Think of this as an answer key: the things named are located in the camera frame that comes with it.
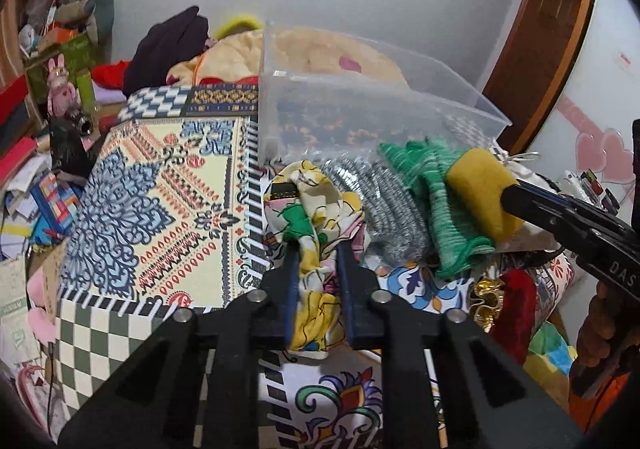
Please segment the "right hand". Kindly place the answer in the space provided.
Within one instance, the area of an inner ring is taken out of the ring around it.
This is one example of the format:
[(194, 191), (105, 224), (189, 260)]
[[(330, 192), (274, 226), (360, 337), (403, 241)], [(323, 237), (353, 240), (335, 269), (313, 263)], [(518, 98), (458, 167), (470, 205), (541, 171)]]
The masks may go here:
[(577, 358), (570, 369), (570, 389), (580, 398), (591, 398), (617, 371), (622, 354), (639, 347), (637, 308), (616, 289), (603, 282), (589, 303), (587, 317), (578, 331)]

